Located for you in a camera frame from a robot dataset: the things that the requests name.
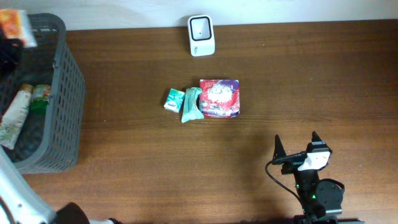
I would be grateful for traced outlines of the teal tissue packet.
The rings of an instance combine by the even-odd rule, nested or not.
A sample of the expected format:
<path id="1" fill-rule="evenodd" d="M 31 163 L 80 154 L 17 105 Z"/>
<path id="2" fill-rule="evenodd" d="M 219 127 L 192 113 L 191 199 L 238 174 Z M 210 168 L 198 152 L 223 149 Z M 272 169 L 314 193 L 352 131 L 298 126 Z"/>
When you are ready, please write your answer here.
<path id="1" fill-rule="evenodd" d="M 185 93 L 171 88 L 164 104 L 166 110 L 179 113 L 185 99 Z"/>

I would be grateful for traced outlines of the orange tissue packet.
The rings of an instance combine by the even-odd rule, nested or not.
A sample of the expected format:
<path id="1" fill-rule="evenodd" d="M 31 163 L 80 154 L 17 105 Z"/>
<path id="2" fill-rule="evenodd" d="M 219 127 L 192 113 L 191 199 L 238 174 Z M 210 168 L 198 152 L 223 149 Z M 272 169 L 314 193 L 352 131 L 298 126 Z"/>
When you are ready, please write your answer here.
<path id="1" fill-rule="evenodd" d="M 37 46 L 29 17 L 24 10 L 1 9 L 1 30 L 7 39 L 19 39 L 25 48 Z"/>

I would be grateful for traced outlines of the red purple snack bag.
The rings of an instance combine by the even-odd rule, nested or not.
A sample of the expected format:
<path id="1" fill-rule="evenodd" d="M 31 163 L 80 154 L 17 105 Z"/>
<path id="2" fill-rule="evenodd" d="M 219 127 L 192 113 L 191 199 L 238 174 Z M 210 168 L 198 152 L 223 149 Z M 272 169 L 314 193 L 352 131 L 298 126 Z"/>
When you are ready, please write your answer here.
<path id="1" fill-rule="evenodd" d="M 206 117 L 233 118 L 240 114 L 239 80 L 200 80 L 199 109 Z"/>

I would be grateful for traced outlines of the mint toilet tissue pack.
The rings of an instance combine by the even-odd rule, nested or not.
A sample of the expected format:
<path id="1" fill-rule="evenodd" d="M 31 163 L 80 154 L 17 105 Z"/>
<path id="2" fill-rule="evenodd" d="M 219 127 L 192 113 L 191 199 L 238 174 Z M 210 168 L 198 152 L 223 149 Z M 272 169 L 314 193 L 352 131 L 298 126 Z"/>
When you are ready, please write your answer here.
<path id="1" fill-rule="evenodd" d="M 183 103 L 182 123 L 187 121 L 203 119 L 204 115 L 197 106 L 197 99 L 202 93 L 199 87 L 187 88 L 185 92 L 185 100 Z"/>

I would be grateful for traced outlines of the green lid jar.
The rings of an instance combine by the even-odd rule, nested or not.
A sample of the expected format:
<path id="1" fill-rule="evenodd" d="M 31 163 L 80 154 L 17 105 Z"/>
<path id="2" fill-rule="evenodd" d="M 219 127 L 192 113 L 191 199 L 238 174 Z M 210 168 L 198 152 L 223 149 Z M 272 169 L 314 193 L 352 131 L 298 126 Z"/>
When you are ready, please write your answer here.
<path id="1" fill-rule="evenodd" d="M 40 84 L 34 87 L 30 110 L 36 114 L 45 114 L 49 105 L 49 97 L 51 94 L 51 86 Z"/>

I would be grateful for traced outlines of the white bamboo print tube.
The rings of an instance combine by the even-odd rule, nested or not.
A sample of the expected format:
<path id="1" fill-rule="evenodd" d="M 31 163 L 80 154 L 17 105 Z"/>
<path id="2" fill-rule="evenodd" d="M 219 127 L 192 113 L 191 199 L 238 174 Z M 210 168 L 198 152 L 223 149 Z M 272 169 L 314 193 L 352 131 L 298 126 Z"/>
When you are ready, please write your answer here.
<path id="1" fill-rule="evenodd" d="M 1 120 L 1 146 L 13 150 L 29 113 L 34 87 L 23 84 Z"/>

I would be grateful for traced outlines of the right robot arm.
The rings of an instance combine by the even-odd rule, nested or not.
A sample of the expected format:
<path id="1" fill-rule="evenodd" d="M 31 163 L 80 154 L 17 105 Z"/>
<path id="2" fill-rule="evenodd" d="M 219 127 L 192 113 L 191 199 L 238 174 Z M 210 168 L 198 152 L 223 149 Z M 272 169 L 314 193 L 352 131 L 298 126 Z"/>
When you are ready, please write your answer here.
<path id="1" fill-rule="evenodd" d="M 266 164 L 265 171 L 276 184 L 299 201 L 303 214 L 294 216 L 294 223 L 362 222 L 358 219 L 338 219 L 338 215 L 343 211 L 341 204 L 345 186 L 337 180 L 319 178 L 318 172 L 327 167 L 332 154 L 331 148 L 321 140 L 315 131 L 312 133 L 312 140 L 307 144 L 306 150 L 291 155 L 286 154 L 280 137 L 275 136 L 274 154 L 272 160 Z M 294 176 L 295 192 L 271 175 L 268 171 L 270 165 L 281 165 L 281 174 Z"/>

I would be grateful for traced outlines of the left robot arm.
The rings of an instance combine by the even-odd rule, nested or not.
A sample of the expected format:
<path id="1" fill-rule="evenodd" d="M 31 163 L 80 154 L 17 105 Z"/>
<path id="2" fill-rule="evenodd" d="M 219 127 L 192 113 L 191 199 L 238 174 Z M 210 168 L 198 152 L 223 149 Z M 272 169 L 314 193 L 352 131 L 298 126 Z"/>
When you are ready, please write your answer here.
<path id="1" fill-rule="evenodd" d="M 3 61 L 10 61 L 8 69 L 19 63 L 20 54 L 24 48 L 25 34 L 17 34 L 8 38 L 1 28 L 1 71 Z M 11 107 L 11 113 L 6 111 L 6 124 L 16 123 L 21 110 Z M 115 224 L 121 223 L 113 218 L 105 220 L 89 220 L 83 210 L 75 203 L 69 203 L 58 212 L 46 204 L 27 184 L 15 165 L 1 149 L 1 220 L 4 223 L 66 223 L 66 224 Z"/>

